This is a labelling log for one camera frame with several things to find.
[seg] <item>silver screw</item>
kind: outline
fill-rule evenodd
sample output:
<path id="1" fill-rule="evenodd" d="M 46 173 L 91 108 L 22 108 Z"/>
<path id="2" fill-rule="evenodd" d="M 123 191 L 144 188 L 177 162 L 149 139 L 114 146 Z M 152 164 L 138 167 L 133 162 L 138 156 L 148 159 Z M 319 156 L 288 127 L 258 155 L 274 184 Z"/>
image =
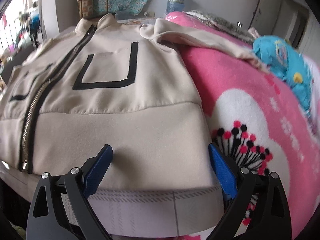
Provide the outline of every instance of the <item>silver screw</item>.
<path id="1" fill-rule="evenodd" d="M 245 167 L 243 167 L 243 168 L 241 168 L 241 173 L 243 173 L 243 174 L 248 174 L 249 173 L 249 170 L 247 169 L 247 168 L 245 168 Z"/>
<path id="2" fill-rule="evenodd" d="M 79 171 L 80 171 L 79 168 L 73 168 L 73 169 L 71 170 L 71 174 L 77 174 Z"/>
<path id="3" fill-rule="evenodd" d="M 49 176 L 49 173 L 42 173 L 41 178 L 46 179 Z"/>
<path id="4" fill-rule="evenodd" d="M 279 177 L 279 175 L 278 175 L 278 173 L 272 172 L 271 177 L 273 177 L 274 179 L 277 179 Z"/>

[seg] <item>blue water jug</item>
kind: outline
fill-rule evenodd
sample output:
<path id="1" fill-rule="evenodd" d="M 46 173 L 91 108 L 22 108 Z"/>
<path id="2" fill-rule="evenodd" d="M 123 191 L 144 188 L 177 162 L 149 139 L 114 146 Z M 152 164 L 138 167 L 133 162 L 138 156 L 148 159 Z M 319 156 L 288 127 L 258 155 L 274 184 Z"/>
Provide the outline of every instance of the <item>blue water jug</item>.
<path id="1" fill-rule="evenodd" d="M 182 12 L 185 0 L 168 0 L 166 14 L 171 12 Z"/>

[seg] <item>pink blanket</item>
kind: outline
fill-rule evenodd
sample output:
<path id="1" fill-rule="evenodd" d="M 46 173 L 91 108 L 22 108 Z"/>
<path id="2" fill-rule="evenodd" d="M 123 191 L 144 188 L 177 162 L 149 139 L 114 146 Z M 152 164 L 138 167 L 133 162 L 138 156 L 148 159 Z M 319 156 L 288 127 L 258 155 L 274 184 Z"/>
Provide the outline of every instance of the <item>pink blanket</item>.
<path id="1" fill-rule="evenodd" d="M 166 19 L 248 46 L 184 13 L 173 12 Z M 289 202 L 294 239 L 320 202 L 319 142 L 294 94 L 274 75 L 222 52 L 189 46 L 179 46 L 179 51 L 201 96 L 213 141 L 239 166 L 261 175 L 271 171 L 279 174 Z M 255 198 L 238 233 L 250 222 Z M 202 233 L 192 238 L 206 236 Z"/>

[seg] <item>jacket sleeve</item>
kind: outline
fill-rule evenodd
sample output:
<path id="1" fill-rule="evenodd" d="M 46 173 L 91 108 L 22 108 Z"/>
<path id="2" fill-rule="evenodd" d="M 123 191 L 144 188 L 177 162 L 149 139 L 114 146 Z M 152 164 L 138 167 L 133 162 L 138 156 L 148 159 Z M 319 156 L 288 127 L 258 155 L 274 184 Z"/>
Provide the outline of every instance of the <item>jacket sleeve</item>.
<path id="1" fill-rule="evenodd" d="M 194 47 L 217 49 L 232 57 L 247 61 L 256 69 L 269 73 L 266 65 L 263 64 L 248 48 L 241 47 L 213 33 L 180 26 L 164 19 L 157 19 L 154 26 L 142 26 L 140 28 L 140 35 L 148 40 L 154 40 L 155 42 L 166 40 Z"/>

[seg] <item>beige jacket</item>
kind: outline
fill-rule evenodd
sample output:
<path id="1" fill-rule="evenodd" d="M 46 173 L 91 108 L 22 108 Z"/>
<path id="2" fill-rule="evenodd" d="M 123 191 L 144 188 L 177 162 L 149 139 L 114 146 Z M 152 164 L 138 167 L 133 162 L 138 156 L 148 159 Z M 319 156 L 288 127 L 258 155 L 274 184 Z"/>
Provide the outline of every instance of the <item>beige jacket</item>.
<path id="1" fill-rule="evenodd" d="M 215 175 L 201 100 L 179 54 L 162 41 L 250 51 L 220 36 L 157 19 L 97 26 L 51 39 L 15 68 L 0 102 L 0 159 L 22 172 L 61 175 L 104 144 L 114 160 L 100 187 L 177 190 L 210 187 Z"/>

